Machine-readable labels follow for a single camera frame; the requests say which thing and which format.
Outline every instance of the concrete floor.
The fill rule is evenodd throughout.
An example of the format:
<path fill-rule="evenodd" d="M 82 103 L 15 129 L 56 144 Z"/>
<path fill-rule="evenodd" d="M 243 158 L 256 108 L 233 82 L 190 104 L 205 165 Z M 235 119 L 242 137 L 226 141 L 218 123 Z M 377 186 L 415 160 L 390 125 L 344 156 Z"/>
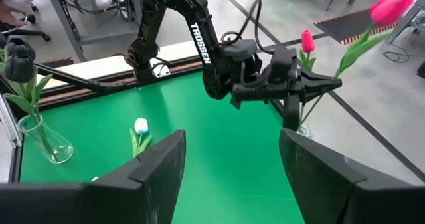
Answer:
<path fill-rule="evenodd" d="M 236 1 L 248 10 L 254 0 Z M 286 42 L 298 39 L 303 29 L 311 29 L 313 34 L 322 33 L 314 27 L 315 21 L 367 9 L 375 1 L 356 0 L 355 4 L 349 7 L 348 0 L 334 0 L 330 10 L 324 12 L 326 0 L 263 0 L 260 22 L 279 41 Z M 48 43 L 40 37 L 26 37 L 36 48 L 37 61 L 72 57 L 77 62 L 76 54 L 50 1 L 36 0 L 34 4 L 39 7 L 40 13 L 36 14 L 37 25 L 29 28 L 42 29 L 52 36 L 51 42 Z M 81 5 L 87 4 L 88 0 L 81 0 Z M 239 30 L 245 18 L 229 0 L 209 0 L 209 10 L 213 14 L 212 20 L 218 36 L 225 31 Z M 80 15 L 75 10 L 70 11 L 82 33 L 107 29 L 100 27 L 95 30 L 95 18 Z M 103 26 L 117 27 L 115 24 L 120 25 L 119 22 L 121 21 L 118 16 L 112 17 Z M 253 24 L 250 23 L 244 38 L 253 36 Z M 174 11 L 168 11 L 157 38 L 160 46 L 190 40 L 184 18 Z M 264 33 L 260 33 L 260 40 L 263 45 L 274 44 Z M 405 31 L 395 44 L 402 46 L 412 55 L 425 55 L 423 40 L 422 35 L 414 36 Z M 124 53 L 132 41 L 133 37 L 129 35 L 102 44 L 84 46 L 84 55 L 88 60 L 93 60 Z M 340 54 L 345 52 L 347 46 L 340 45 L 330 37 L 318 39 L 316 44 L 315 72 L 332 75 L 339 64 Z M 416 76 L 416 69 L 425 58 L 410 57 L 408 62 L 398 64 L 383 57 L 384 51 L 392 49 L 394 47 L 385 44 L 378 45 L 360 58 L 342 76 L 344 86 L 336 93 L 411 162 L 425 171 L 425 161 L 422 158 L 425 148 L 422 146 L 424 142 L 420 129 L 425 125 L 425 80 Z M 260 54 L 260 57 L 265 63 L 270 60 L 270 56 L 264 53 Z M 311 126 L 313 138 L 323 145 L 408 183 L 423 184 L 330 96 L 321 101 L 307 123 Z M 1 132 L 0 129 L 0 181 L 7 181 L 10 147 Z"/>

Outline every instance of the black robotic arm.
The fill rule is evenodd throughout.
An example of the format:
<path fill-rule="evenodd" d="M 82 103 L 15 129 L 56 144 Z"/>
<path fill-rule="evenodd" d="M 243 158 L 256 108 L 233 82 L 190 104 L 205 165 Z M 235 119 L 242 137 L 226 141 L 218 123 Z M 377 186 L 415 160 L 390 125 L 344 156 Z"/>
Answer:
<path fill-rule="evenodd" d="M 299 105 L 342 86 L 341 80 L 320 76 L 298 68 L 295 49 L 285 47 L 267 51 L 256 40 L 242 39 L 242 33 L 249 22 L 245 20 L 241 30 L 227 32 L 219 42 L 209 14 L 207 0 L 142 0 L 142 21 L 136 40 L 131 44 L 126 61 L 134 67 L 139 80 L 150 79 L 152 71 L 149 61 L 157 55 L 155 43 L 166 8 L 178 11 L 185 17 L 192 38 L 203 64 L 203 84 L 206 93 L 221 100 L 232 95 L 231 103 L 237 109 L 243 101 L 271 100 L 284 101 L 284 127 L 297 130 L 299 126 Z M 258 5 L 260 16 L 261 0 L 256 0 L 250 14 Z M 227 39 L 230 34 L 235 39 Z M 257 46 L 270 53 L 272 59 L 262 72 L 262 61 L 256 54 Z"/>

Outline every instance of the green table surface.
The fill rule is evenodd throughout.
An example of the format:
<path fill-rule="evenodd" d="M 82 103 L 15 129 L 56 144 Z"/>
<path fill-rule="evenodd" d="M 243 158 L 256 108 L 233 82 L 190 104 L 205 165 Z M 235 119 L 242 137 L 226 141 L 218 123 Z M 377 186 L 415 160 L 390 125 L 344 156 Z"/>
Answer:
<path fill-rule="evenodd" d="M 132 158 L 129 129 L 144 117 L 155 143 L 186 130 L 185 174 L 173 218 L 182 224 L 303 223 L 279 155 L 282 118 L 272 105 L 241 110 L 209 98 L 201 73 L 43 112 L 74 145 L 50 163 L 25 140 L 21 182 L 90 181 Z"/>

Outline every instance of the pink tulip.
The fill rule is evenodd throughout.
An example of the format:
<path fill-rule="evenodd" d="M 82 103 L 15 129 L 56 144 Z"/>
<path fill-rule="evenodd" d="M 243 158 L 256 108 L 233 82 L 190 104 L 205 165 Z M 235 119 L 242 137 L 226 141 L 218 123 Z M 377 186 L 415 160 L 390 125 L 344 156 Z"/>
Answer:
<path fill-rule="evenodd" d="M 398 21 L 414 0 L 379 0 L 369 11 L 374 24 L 387 26 Z"/>
<path fill-rule="evenodd" d="M 311 35 L 311 31 L 309 29 L 303 30 L 303 33 L 301 34 L 301 44 L 303 51 L 306 53 L 310 53 L 316 49 L 313 36 Z"/>

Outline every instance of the glass vase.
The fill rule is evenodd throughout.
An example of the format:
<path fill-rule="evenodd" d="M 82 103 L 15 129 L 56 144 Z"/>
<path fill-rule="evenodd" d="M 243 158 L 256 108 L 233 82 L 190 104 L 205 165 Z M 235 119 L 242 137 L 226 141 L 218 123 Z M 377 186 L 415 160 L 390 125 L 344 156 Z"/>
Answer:
<path fill-rule="evenodd" d="M 310 127 L 307 124 L 302 124 L 297 131 L 298 134 L 301 134 L 302 136 L 313 139 L 313 135 L 311 134 Z"/>
<path fill-rule="evenodd" d="M 25 138 L 32 139 L 41 153 L 54 164 L 65 162 L 74 153 L 72 144 L 50 129 L 41 115 L 27 115 L 18 121 L 17 126 Z"/>

